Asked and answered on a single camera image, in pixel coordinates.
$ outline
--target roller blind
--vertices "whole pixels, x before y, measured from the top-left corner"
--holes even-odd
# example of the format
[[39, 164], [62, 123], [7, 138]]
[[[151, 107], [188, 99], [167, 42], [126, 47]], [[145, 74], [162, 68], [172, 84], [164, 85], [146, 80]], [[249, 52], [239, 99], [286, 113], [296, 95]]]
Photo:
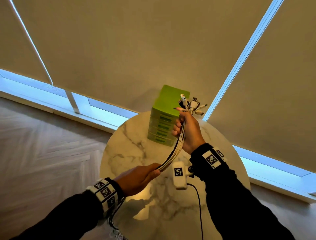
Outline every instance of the roller blind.
[[284, 1], [208, 120], [236, 146], [313, 172], [315, 9]]
[[137, 112], [211, 103], [271, 0], [13, 0], [55, 86]]
[[9, 0], [0, 0], [0, 68], [51, 84]]

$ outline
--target marble surface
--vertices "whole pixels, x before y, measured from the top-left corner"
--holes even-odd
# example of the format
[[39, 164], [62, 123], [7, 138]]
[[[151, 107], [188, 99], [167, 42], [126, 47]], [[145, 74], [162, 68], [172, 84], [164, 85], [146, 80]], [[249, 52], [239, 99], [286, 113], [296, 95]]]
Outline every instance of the marble surface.
[[[114, 178], [138, 165], [163, 163], [166, 160], [173, 147], [147, 139], [149, 118], [150, 112], [141, 113], [114, 132], [103, 153], [100, 177]], [[246, 169], [233, 146], [210, 124], [202, 120], [199, 123], [205, 141], [220, 148], [229, 167], [250, 189]], [[189, 158], [182, 150], [176, 161], [191, 165]], [[204, 182], [198, 177], [188, 178], [188, 182], [196, 186], [200, 195], [204, 239], [221, 239], [206, 206]], [[187, 190], [176, 190], [169, 167], [142, 192], [126, 199], [114, 217], [114, 224], [129, 240], [201, 239], [198, 196], [191, 186]]]

